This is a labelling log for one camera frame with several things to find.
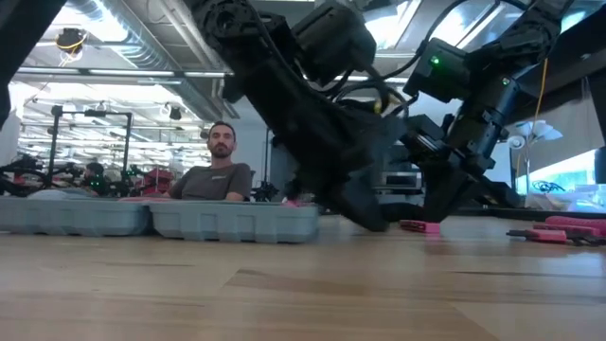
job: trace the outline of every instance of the plastic tub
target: plastic tub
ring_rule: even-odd
[[[306,242],[315,236],[315,206],[173,201],[148,203],[154,228],[188,241]]]
[[[0,216],[0,230],[12,233],[133,236],[145,231],[149,210],[141,203],[106,199],[0,198]]]

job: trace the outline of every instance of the wooden floor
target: wooden floor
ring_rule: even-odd
[[[305,245],[0,235],[0,340],[606,340],[606,248],[337,217]]]

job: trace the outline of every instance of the pink object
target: pink object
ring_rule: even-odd
[[[427,223],[420,221],[400,221],[400,228],[406,231],[427,233],[427,234],[438,234],[439,223]]]
[[[286,206],[286,207],[301,207],[301,203],[299,203],[298,201],[293,201],[293,200],[289,200],[289,201],[283,203],[282,205]]]
[[[139,202],[161,203],[161,202],[172,201],[172,199],[170,199],[170,198],[155,198],[155,197],[133,197],[133,198],[122,198],[122,199],[120,199],[118,201],[131,202],[131,203],[139,203]]]
[[[550,230],[550,231],[565,231],[565,232],[575,232],[588,236],[600,237],[600,231],[597,228],[593,227],[585,227],[585,226],[572,226],[567,224],[545,224],[545,223],[536,223],[532,226],[535,230]]]
[[[580,227],[592,227],[599,231],[600,235],[606,237],[606,219],[579,219],[562,216],[552,216],[545,219],[547,224],[571,225]]]
[[[531,229],[528,232],[533,235],[529,239],[534,242],[567,242],[566,231]]]

